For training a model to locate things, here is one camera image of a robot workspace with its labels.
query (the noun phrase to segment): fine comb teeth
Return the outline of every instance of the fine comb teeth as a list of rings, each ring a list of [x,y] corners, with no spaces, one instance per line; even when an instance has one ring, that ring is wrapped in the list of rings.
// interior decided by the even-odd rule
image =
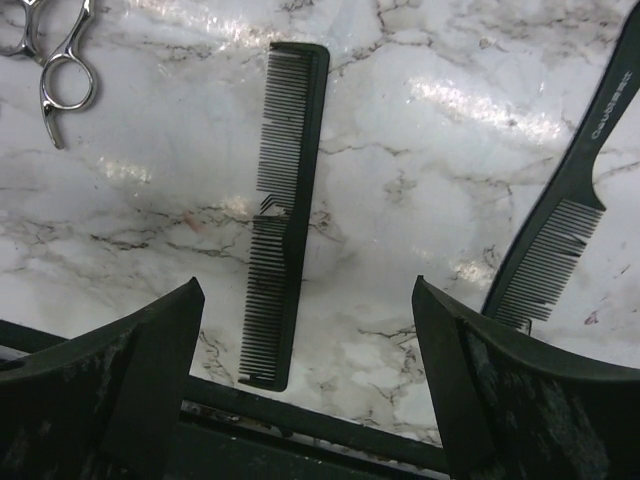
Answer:
[[[525,333],[548,320],[604,212],[562,200],[516,269],[493,318]]]
[[[240,382],[287,387],[307,241],[329,52],[274,43],[269,52]]]

